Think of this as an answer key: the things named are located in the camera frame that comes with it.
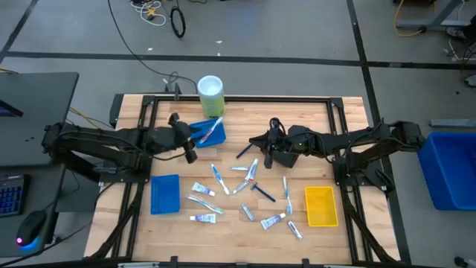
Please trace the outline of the large blue plastic bin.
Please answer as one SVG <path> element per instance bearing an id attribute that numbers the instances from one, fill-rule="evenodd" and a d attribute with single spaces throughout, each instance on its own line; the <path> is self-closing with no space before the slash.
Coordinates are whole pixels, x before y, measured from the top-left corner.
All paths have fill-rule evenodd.
<path id="1" fill-rule="evenodd" d="M 437 210 L 476 211 L 476 133 L 433 132 L 417 155 Z"/>

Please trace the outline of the green toothbrush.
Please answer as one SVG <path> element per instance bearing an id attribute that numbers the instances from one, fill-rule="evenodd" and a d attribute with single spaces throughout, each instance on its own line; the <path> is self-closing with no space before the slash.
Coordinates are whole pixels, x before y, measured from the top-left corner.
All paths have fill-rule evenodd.
<path id="1" fill-rule="evenodd" d="M 217 214 L 221 214 L 221 215 L 224 215 L 225 214 L 225 211 L 220 208 L 219 206 L 216 206 L 216 205 L 213 205 L 212 203 L 208 202 L 207 200 L 204 200 L 202 199 L 201 197 L 197 197 L 195 195 L 192 195 L 192 194 L 187 194 L 186 195 L 186 198 L 188 200 L 192 200 L 202 206 L 204 206 L 205 208 L 217 213 Z"/>

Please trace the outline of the grey metal bar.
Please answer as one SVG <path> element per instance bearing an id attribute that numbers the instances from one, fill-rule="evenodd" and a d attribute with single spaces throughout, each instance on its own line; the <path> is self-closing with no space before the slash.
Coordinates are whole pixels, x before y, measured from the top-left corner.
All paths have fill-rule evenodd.
<path id="1" fill-rule="evenodd" d="M 467 119 L 431 119 L 431 127 L 476 128 L 476 118 Z"/>

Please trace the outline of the black backlit keyboard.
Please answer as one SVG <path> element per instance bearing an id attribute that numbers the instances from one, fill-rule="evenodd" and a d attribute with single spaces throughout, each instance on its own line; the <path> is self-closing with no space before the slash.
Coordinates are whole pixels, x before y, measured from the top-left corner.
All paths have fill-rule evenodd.
<path id="1" fill-rule="evenodd" d="M 24 175 L 0 178 L 0 217 L 11 217 L 22 213 L 24 192 Z"/>

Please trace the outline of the blue white toothbrush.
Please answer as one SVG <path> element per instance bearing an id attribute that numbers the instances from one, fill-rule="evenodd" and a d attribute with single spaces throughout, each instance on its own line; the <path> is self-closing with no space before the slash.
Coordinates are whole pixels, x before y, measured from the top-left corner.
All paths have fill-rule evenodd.
<path id="1" fill-rule="evenodd" d="M 222 176 L 220 175 L 216 166 L 214 164 L 211 164 L 210 167 L 211 167 L 211 170 L 213 172 L 214 177 L 216 178 L 218 183 L 222 186 L 223 191 L 225 192 L 225 194 L 229 195 L 230 191 L 229 191 L 228 187 L 225 185 L 224 180 L 223 180 Z"/>
<path id="2" fill-rule="evenodd" d="M 283 176 L 283 188 L 284 188 L 284 194 L 286 197 L 286 213 L 287 214 L 292 214 L 292 202 L 290 200 L 290 195 L 289 195 L 289 187 L 288 187 L 288 179 L 286 176 Z"/>

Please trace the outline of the red white toothbrush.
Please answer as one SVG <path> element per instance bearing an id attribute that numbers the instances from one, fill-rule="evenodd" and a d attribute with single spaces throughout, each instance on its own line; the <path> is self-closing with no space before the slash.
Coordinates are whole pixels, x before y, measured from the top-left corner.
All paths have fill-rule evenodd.
<path id="1" fill-rule="evenodd" d="M 203 144 L 207 141 L 208 137 L 213 133 L 216 127 L 222 123 L 223 117 L 217 118 L 214 125 L 207 131 L 207 133 L 199 140 L 200 144 Z"/>

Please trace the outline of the blue plastic basket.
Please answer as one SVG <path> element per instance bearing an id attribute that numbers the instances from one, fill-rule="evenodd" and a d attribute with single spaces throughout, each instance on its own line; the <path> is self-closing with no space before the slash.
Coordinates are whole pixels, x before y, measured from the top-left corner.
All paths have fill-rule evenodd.
<path id="1" fill-rule="evenodd" d="M 210 128 L 215 124 L 216 119 L 210 119 L 206 121 L 200 121 L 196 123 L 192 123 L 190 128 L 193 129 L 193 133 L 191 138 L 195 141 L 197 148 L 204 148 L 209 147 L 217 144 L 221 144 L 226 139 L 225 128 L 223 123 L 220 123 L 214 131 L 210 134 L 210 136 L 204 141 L 200 143 L 200 140 L 203 136 L 205 136 Z"/>
<path id="2" fill-rule="evenodd" d="M 178 213 L 180 209 L 179 175 L 153 176 L 151 181 L 150 214 L 174 214 Z"/>

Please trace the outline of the black aluminium table frame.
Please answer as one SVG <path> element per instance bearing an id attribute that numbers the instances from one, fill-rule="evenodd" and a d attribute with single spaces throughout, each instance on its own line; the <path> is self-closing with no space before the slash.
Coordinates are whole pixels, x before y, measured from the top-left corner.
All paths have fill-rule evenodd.
<path id="1" fill-rule="evenodd" d="M 249 165 L 255 159 L 264 160 L 257 148 L 250 148 L 239 159 L 236 156 L 247 146 L 251 137 L 263 134 L 271 118 L 279 118 L 287 127 L 304 125 L 321 133 L 341 133 L 364 129 L 368 125 L 361 98 L 279 98 L 265 96 L 230 96 L 225 99 L 224 143 L 198 150 L 198 159 L 189 165 L 180 152 L 165 153 L 154 163 L 155 176 L 178 174 L 180 177 L 181 209 L 175 214 L 151 215 L 151 193 L 146 191 L 134 247 L 134 261 L 154 261 L 166 267 L 171 261 L 193 267 L 281 267 L 286 264 L 350 264 L 354 258 L 364 259 L 364 244 L 359 233 L 352 237 L 342 207 L 341 191 L 335 184 L 332 166 L 325 159 L 300 157 L 291 169 L 274 164 L 272 169 L 257 168 L 257 182 L 276 199 L 244 189 L 226 195 L 213 175 L 214 164 L 228 188 L 235 188 L 244 173 L 230 167 Z M 292 214 L 286 213 L 283 176 L 288 179 Z M 216 193 L 214 197 L 192 190 L 198 182 Z M 337 227 L 310 227 L 307 223 L 305 188 L 331 186 L 337 205 Z M 217 214 L 186 198 L 187 194 L 201 197 L 219 206 L 224 215 Z M 241 208 L 245 203 L 255 216 L 251 222 Z M 264 230 L 261 220 L 285 213 L 286 216 Z M 196 214 L 216 214 L 216 223 L 190 220 Z M 288 226 L 292 221 L 303 235 L 298 240 Z"/>

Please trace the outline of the small white toothpaste tube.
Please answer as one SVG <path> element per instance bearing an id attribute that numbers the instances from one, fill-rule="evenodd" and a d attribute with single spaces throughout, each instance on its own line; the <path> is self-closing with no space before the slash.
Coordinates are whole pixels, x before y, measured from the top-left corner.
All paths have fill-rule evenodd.
<path id="1" fill-rule="evenodd" d="M 276 214 L 276 215 L 273 215 L 269 218 L 261 220 L 260 224 L 261 224 L 261 226 L 263 227 L 264 230 L 267 230 L 271 226 L 273 226 L 275 223 L 279 223 L 285 216 L 286 216 L 285 213 Z"/>
<path id="2" fill-rule="evenodd" d="M 216 193 L 214 191 L 212 191 L 210 188 L 198 183 L 198 182 L 195 182 L 193 184 L 193 187 L 192 187 L 192 190 L 195 191 L 195 192 L 198 192 L 200 194 L 206 194 L 208 196 L 212 196 L 214 197 L 216 195 Z"/>

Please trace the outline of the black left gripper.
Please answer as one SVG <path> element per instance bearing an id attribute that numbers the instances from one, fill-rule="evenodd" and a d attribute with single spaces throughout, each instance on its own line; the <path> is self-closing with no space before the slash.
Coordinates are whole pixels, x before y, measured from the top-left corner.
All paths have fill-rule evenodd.
<path id="1" fill-rule="evenodd" d="M 187 163 L 193 164 L 198 159 L 198 156 L 196 151 L 193 150 L 194 142 L 190 139 L 192 135 L 190 126 L 183 121 L 170 121 L 169 125 L 172 127 L 175 134 L 175 146 L 183 147 Z"/>

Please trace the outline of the grey metal stand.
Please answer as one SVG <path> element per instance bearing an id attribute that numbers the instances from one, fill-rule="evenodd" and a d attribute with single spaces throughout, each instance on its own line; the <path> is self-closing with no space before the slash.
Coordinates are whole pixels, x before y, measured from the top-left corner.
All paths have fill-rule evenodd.
<path id="1" fill-rule="evenodd" d="M 401 29 L 426 28 L 427 30 L 436 28 L 461 28 L 469 26 L 472 22 L 476 22 L 476 19 L 461 19 L 459 15 L 457 15 L 456 19 L 450 18 L 450 15 L 454 12 L 454 10 L 462 7 L 463 2 L 465 1 L 468 0 L 392 0 L 392 2 L 397 5 L 397 11 L 393 19 L 393 25 L 396 28 Z M 434 15 L 430 19 L 399 19 L 399 11 L 401 10 L 403 4 L 423 4 L 434 7 L 434 4 L 436 3 L 442 3 L 443 6 L 437 7 L 434 11 Z"/>

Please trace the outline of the white red toothpaste tube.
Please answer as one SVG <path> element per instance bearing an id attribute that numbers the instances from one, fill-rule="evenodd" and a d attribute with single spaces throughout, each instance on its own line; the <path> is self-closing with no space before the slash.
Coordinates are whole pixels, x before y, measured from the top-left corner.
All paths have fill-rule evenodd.
<path id="1" fill-rule="evenodd" d="M 253 182 L 254 181 L 255 176 L 256 176 L 256 172 L 257 172 L 258 161 L 259 161 L 258 159 L 255 159 L 252 162 L 252 165 L 250 166 L 250 168 L 248 170 L 248 173 L 245 177 L 246 182 Z"/>

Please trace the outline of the black computer mouse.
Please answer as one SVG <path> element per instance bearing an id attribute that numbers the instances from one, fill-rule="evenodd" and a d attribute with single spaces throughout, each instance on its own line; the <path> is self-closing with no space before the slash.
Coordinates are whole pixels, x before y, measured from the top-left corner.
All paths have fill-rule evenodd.
<path id="1" fill-rule="evenodd" d="M 46 213 L 43 210 L 32 211 L 20 224 L 16 243 L 19 246 L 28 246 L 34 242 L 46 220 Z"/>

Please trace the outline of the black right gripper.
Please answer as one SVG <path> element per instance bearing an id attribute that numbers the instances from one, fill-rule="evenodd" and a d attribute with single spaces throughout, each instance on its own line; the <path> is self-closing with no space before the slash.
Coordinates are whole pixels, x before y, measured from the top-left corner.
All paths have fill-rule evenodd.
<path id="1" fill-rule="evenodd" d="M 279 137 L 269 131 L 268 135 L 259 135 L 248 141 L 256 147 L 268 148 L 264 159 L 266 169 L 271 169 L 275 162 L 285 168 L 293 168 L 298 160 L 298 154 L 291 151 L 291 144 L 286 137 Z"/>

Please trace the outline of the black mesh basket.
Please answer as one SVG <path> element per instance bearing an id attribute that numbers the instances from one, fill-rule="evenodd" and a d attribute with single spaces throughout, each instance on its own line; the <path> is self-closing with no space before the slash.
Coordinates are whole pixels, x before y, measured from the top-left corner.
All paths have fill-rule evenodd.
<path id="1" fill-rule="evenodd" d="M 331 186 L 305 188 L 307 222 L 310 227 L 337 227 L 338 214 Z"/>

